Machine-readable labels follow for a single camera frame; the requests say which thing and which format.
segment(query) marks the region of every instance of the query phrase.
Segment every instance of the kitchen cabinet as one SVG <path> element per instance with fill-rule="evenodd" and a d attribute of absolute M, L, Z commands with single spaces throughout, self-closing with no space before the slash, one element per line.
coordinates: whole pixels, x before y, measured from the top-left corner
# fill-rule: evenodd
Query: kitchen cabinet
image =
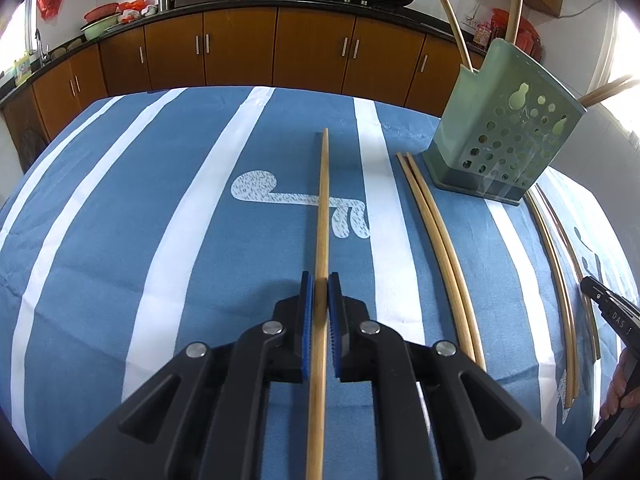
<path fill-rule="evenodd" d="M 339 94 L 354 22 L 337 12 L 280 9 L 273 85 Z"/>
<path fill-rule="evenodd" d="M 402 106 L 424 34 L 358 18 L 342 93 Z"/>
<path fill-rule="evenodd" d="M 2 105 L 2 114 L 23 171 L 27 171 L 49 143 L 33 87 L 21 89 Z"/>
<path fill-rule="evenodd" d="M 50 140 L 80 113 L 73 80 L 71 63 L 67 59 L 33 83 L 33 92 Z"/>
<path fill-rule="evenodd" d="M 204 13 L 207 85 L 271 85 L 276 14 L 273 7 Z"/>
<path fill-rule="evenodd" d="M 201 12 L 145 25 L 145 43 L 153 90 L 204 86 Z"/>
<path fill-rule="evenodd" d="M 110 96 L 151 90 L 143 27 L 101 41 L 100 58 Z"/>
<path fill-rule="evenodd" d="M 76 98 L 80 109 L 84 110 L 91 103 L 107 97 L 107 89 L 102 78 L 100 53 L 98 46 L 92 45 L 81 50 L 69 60 L 76 84 Z"/>

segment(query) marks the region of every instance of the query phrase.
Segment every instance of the window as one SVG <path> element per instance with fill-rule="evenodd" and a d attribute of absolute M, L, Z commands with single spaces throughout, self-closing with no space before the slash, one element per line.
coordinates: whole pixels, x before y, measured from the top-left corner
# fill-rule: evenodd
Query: window
<path fill-rule="evenodd" d="M 640 78 L 640 32 L 634 22 L 624 12 L 620 13 L 616 44 L 613 51 L 613 63 L 609 81 L 613 81 L 625 74 L 633 74 L 634 79 Z M 603 104 L 629 132 L 640 134 L 640 86 L 622 92 Z"/>

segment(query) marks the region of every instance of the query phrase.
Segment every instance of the wall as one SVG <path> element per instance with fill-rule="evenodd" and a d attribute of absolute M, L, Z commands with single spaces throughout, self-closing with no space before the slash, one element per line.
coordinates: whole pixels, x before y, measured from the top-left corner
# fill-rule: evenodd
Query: wall
<path fill-rule="evenodd" d="M 9 130 L 0 112 L 0 208 L 22 177 L 22 168 L 18 161 Z"/>

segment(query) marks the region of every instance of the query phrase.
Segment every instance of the chopstick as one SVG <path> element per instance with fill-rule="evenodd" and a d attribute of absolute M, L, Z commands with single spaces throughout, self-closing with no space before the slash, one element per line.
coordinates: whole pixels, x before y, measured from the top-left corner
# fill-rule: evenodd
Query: chopstick
<path fill-rule="evenodd" d="M 584 275 L 582 273 L 582 268 L 580 267 L 580 263 L 578 263 L 578 257 L 575 254 L 574 247 L 571 245 L 569 237 L 564 230 L 564 226 L 562 225 L 560 219 L 558 218 L 558 214 L 556 210 L 549 202 L 549 199 L 546 197 L 544 191 L 540 187 L 540 184 L 536 184 L 536 190 L 540 194 L 542 201 L 545 203 L 546 209 L 549 211 L 551 218 L 554 221 L 556 226 L 556 230 L 560 235 L 560 239 L 562 243 L 566 247 L 567 252 L 569 253 L 569 258 L 574 266 L 575 275 L 578 279 L 578 284 L 582 281 Z M 600 359 L 600 337 L 598 335 L 598 325 L 596 324 L 596 317 L 593 313 L 593 307 L 591 306 L 591 300 L 587 297 L 587 295 L 580 292 L 580 298 L 582 298 L 582 304 L 584 305 L 584 310 L 587 315 L 587 320 L 589 321 L 589 336 L 591 339 L 591 355 L 593 358 L 593 362 L 596 362 Z"/>
<path fill-rule="evenodd" d="M 306 480 L 322 480 L 324 403 L 326 397 L 327 282 L 329 277 L 329 130 L 322 132 L 316 281 L 311 325 L 311 372 L 306 434 Z"/>
<path fill-rule="evenodd" d="M 545 220 L 542 217 L 540 208 L 533 193 L 528 190 L 524 194 L 525 202 L 529 207 L 529 211 L 534 218 L 542 245 L 545 248 L 546 257 L 549 260 L 549 266 L 551 267 L 551 273 L 556 285 L 556 293 L 558 294 L 558 300 L 560 303 L 560 314 L 562 317 L 562 327 L 564 331 L 564 354 L 566 355 L 566 391 L 564 393 L 564 407 L 570 408 L 574 404 L 574 399 L 578 396 L 578 349 L 575 338 L 575 321 L 574 313 L 571 310 L 571 304 L 569 302 L 569 295 L 566 291 L 566 283 L 562 270 L 560 269 L 560 262 L 556 248 L 554 247 L 551 234 L 546 226 Z"/>
<path fill-rule="evenodd" d="M 415 163 L 415 160 L 411 153 L 406 154 L 406 158 L 409 161 L 409 166 L 413 171 L 414 177 L 417 180 L 418 187 L 422 192 L 422 196 L 429 207 L 431 215 L 435 220 L 436 227 L 438 232 L 440 233 L 440 237 L 444 243 L 444 248 L 447 252 L 447 257 L 449 259 L 449 263 L 453 269 L 453 274 L 456 280 L 456 285 L 458 286 L 458 290 L 460 292 L 460 298 L 462 299 L 462 307 L 465 311 L 466 323 L 469 327 L 469 332 L 471 335 L 471 342 L 474 348 L 474 354 L 476 356 L 476 364 L 482 368 L 482 370 L 486 371 L 486 362 L 484 360 L 484 351 L 482 350 L 482 340 L 480 339 L 480 331 L 478 330 L 478 322 L 476 320 L 476 313 L 474 312 L 474 306 L 471 303 L 471 296 L 469 295 L 469 290 L 466 286 L 465 275 L 462 273 L 462 267 L 460 267 L 460 261 L 458 260 L 458 255 L 456 254 L 456 250 L 453 247 L 453 243 L 449 236 L 449 231 L 442 219 L 442 215 L 440 214 L 440 210 L 438 209 L 438 205 L 433 199 L 433 195 L 429 190 L 429 186 L 424 180 L 418 165 Z"/>
<path fill-rule="evenodd" d="M 518 28 L 520 27 L 520 16 L 522 15 L 522 3 L 524 0 L 511 0 L 509 7 L 509 21 L 507 23 L 507 33 L 505 41 L 516 44 Z"/>
<path fill-rule="evenodd" d="M 595 89 L 590 94 L 587 94 L 583 98 L 579 99 L 578 102 L 585 108 L 592 107 L 598 103 L 605 101 L 606 99 L 609 99 L 610 97 L 613 97 L 614 95 L 618 95 L 620 92 L 624 92 L 625 90 L 629 90 L 630 88 L 637 86 L 638 84 L 640 84 L 640 79 L 633 79 L 632 81 L 622 84 L 615 83 L 615 81 L 612 81 L 607 85 L 603 85 L 600 88 Z"/>
<path fill-rule="evenodd" d="M 473 66 L 471 65 L 471 58 L 469 57 L 469 51 L 466 49 L 466 43 L 465 43 L 465 40 L 463 40 L 462 38 L 462 31 L 460 30 L 460 24 L 458 23 L 458 19 L 456 18 L 455 13 L 453 12 L 453 7 L 451 7 L 451 2 L 449 0 L 440 0 L 440 3 L 444 8 L 444 12 L 447 15 L 447 19 L 449 20 L 449 25 L 451 26 L 453 37 L 456 38 L 456 44 L 458 45 L 458 50 L 460 51 L 462 64 L 466 66 L 469 70 L 473 70 Z"/>
<path fill-rule="evenodd" d="M 447 251 L 444 247 L 442 236 L 438 231 L 438 227 L 433 218 L 433 215 L 431 214 L 431 211 L 427 206 L 424 196 L 422 195 L 422 192 L 418 187 L 418 183 L 416 182 L 411 169 L 407 165 L 401 153 L 398 153 L 397 156 L 398 160 L 400 161 L 400 165 L 402 166 L 404 176 L 406 177 L 409 183 L 409 187 L 411 188 L 411 192 L 414 194 L 415 201 L 418 205 L 418 209 L 420 210 L 420 216 L 422 217 L 422 221 L 427 228 L 427 233 L 429 234 L 431 245 L 433 246 L 433 251 L 436 254 L 436 260 L 438 261 L 438 266 L 440 267 L 440 272 L 442 273 L 442 279 L 444 280 L 445 289 L 447 290 L 447 296 L 449 297 L 449 303 L 451 305 L 451 311 L 453 314 L 453 323 L 456 327 L 456 334 L 458 335 L 460 349 L 472 361 L 475 361 L 476 355 L 474 352 L 474 345 L 471 339 L 471 333 L 469 332 L 469 325 L 466 322 L 466 315 L 464 306 L 462 304 L 462 297 L 460 296 L 460 291 L 458 290 L 458 285 L 456 284 L 456 277 L 453 273 L 451 262 L 447 257 Z"/>

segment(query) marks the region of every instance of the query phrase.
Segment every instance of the white stripe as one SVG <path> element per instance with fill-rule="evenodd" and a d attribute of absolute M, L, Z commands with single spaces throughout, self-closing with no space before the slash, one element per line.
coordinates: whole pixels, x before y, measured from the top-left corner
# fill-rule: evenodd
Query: white stripe
<path fill-rule="evenodd" d="M 122 400 L 174 357 L 191 271 L 209 222 L 273 88 L 256 87 L 202 163 L 167 225 L 146 276 L 122 385 Z"/>
<path fill-rule="evenodd" d="M 127 146 L 155 118 L 164 105 L 178 97 L 183 91 L 184 88 L 169 90 L 158 101 L 149 105 L 140 113 L 78 185 L 62 212 L 53 222 L 42 243 L 40 253 L 33 264 L 33 269 L 31 269 L 29 282 L 22 295 L 11 352 L 11 422 L 15 433 L 20 437 L 27 449 L 30 448 L 30 445 L 24 415 L 24 356 L 31 336 L 31 329 L 33 328 L 35 309 L 40 300 L 44 284 L 47 281 L 53 259 L 56 257 L 58 248 L 71 222 L 84 202 L 89 198 L 89 195 L 109 171 L 109 168 L 118 160 L 119 156 L 127 149 Z"/>
<path fill-rule="evenodd" d="M 491 216 L 502 235 L 513 265 L 516 267 L 522 298 L 527 309 L 533 349 L 538 361 L 538 382 L 540 384 L 540 413 L 542 426 L 551 434 L 556 434 L 556 409 L 558 406 L 558 384 L 556 383 L 556 358 L 551 346 L 549 325 L 545 307 L 540 297 L 538 279 L 531 265 L 516 229 L 511 223 L 504 206 L 499 202 L 485 200 Z"/>
<path fill-rule="evenodd" d="M 385 137 L 373 101 L 354 98 L 367 199 L 376 319 L 424 344 L 418 277 Z"/>
<path fill-rule="evenodd" d="M 40 179 L 44 175 L 44 173 L 49 169 L 52 165 L 53 161 L 58 158 L 58 155 L 66 148 L 66 146 L 74 140 L 89 124 L 93 123 L 98 117 L 100 117 L 103 113 L 105 113 L 109 108 L 111 108 L 117 101 L 122 99 L 123 96 L 117 96 L 111 98 L 102 107 L 94 113 L 91 117 L 84 121 L 84 123 L 80 124 L 75 130 L 73 130 L 68 136 L 65 137 L 53 150 L 49 152 L 49 154 L 42 159 L 40 164 L 34 168 L 33 173 L 30 174 L 27 181 L 22 186 L 20 193 L 15 199 L 14 204 L 11 206 L 9 210 L 9 214 L 4 219 L 4 224 L 2 224 L 2 229 L 0 230 L 0 251 L 2 250 L 2 246 L 4 246 L 4 241 L 6 240 L 11 227 L 13 227 L 15 219 L 18 218 L 20 211 L 24 207 L 24 204 L 27 202 L 27 199 L 30 197 L 31 193 L 38 185 Z"/>

